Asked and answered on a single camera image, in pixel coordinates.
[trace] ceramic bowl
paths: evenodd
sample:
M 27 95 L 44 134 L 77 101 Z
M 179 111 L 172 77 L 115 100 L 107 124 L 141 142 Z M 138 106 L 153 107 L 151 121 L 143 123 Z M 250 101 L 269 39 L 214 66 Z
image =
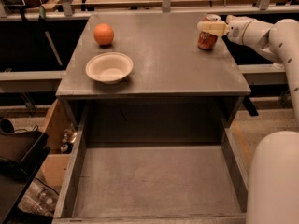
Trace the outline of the ceramic bowl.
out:
M 89 78 L 105 84 L 115 84 L 133 70 L 133 61 L 122 53 L 108 52 L 90 59 L 86 65 Z

